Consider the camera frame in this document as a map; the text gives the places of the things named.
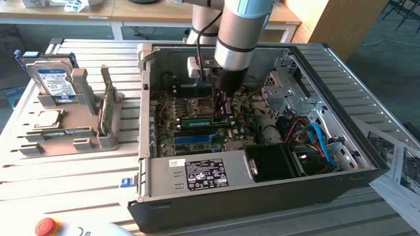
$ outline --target green circuit board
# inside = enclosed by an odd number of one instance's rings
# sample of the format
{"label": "green circuit board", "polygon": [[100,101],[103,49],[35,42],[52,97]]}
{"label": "green circuit board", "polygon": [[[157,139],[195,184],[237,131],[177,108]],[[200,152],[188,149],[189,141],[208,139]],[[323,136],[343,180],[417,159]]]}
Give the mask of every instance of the green circuit board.
{"label": "green circuit board", "polygon": [[[156,105],[157,120],[157,153],[156,157],[181,156],[239,150],[243,146],[255,144],[255,134],[241,119],[239,106],[248,93],[241,93],[232,100],[233,115],[221,123],[211,124],[211,98],[179,98],[171,95],[156,97],[151,104]],[[253,125],[253,118],[247,121]],[[177,143],[179,136],[185,140],[211,136],[211,141]]]}

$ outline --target blue pcie slot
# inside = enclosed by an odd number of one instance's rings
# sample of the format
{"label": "blue pcie slot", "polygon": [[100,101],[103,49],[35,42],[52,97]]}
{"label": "blue pcie slot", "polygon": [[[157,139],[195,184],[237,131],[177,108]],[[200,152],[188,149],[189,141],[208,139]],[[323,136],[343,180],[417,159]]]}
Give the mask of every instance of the blue pcie slot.
{"label": "blue pcie slot", "polygon": [[191,137],[176,137],[175,144],[187,144],[187,143],[209,143],[212,142],[212,138],[217,135],[217,133],[211,135],[200,135]]}

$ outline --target chair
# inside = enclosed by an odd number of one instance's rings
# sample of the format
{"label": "chair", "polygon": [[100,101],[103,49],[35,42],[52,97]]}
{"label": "chair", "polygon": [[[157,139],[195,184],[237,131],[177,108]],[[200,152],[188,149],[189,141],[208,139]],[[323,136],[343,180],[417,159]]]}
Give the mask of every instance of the chair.
{"label": "chair", "polygon": [[[388,13],[384,15],[384,17],[383,17],[381,19],[385,19],[385,17],[389,15],[389,13],[391,13],[397,7],[399,7],[397,13],[400,14],[400,11],[401,11],[401,9],[403,9],[403,6],[404,6],[404,4],[405,4],[405,1],[407,1],[407,0],[399,0],[399,1],[392,1],[392,0],[389,0],[387,6],[388,6],[392,2],[396,3],[396,4],[393,5],[393,8],[388,11]],[[409,17],[409,15],[411,15],[412,12],[415,11],[415,8],[419,6],[419,4],[420,4],[420,0],[416,1],[413,7],[409,9],[409,12],[405,14],[405,16],[404,16],[404,18],[403,18],[403,20],[401,20],[399,26],[397,26],[396,29],[395,29],[396,31],[399,30],[400,26],[403,25],[403,23],[405,22],[407,19],[419,20],[419,18],[411,18],[411,17]]]}

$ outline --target barcode sticker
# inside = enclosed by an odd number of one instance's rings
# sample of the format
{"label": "barcode sticker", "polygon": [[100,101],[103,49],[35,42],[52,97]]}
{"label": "barcode sticker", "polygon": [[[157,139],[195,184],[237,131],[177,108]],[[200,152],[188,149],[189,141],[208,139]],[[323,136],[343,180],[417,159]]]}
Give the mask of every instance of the barcode sticker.
{"label": "barcode sticker", "polygon": [[51,96],[57,99],[72,99],[76,97],[72,83],[67,81],[67,73],[63,69],[43,69],[39,70],[39,75]]}
{"label": "barcode sticker", "polygon": [[89,19],[103,19],[107,20],[108,16],[89,16]]}
{"label": "barcode sticker", "polygon": [[185,166],[185,159],[169,160],[169,167]]}

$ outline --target robotic arm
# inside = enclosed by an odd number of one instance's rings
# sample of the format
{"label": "robotic arm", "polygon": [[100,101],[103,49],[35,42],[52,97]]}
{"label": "robotic arm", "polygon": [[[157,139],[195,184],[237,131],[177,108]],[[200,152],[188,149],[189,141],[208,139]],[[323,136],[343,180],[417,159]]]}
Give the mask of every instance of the robotic arm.
{"label": "robotic arm", "polygon": [[[272,10],[272,0],[181,0],[195,4],[192,34],[187,43],[216,43],[213,60],[188,59],[192,78],[209,77],[212,83],[213,119],[232,114],[231,98],[247,77],[253,50]],[[203,29],[220,14],[212,26]]]}

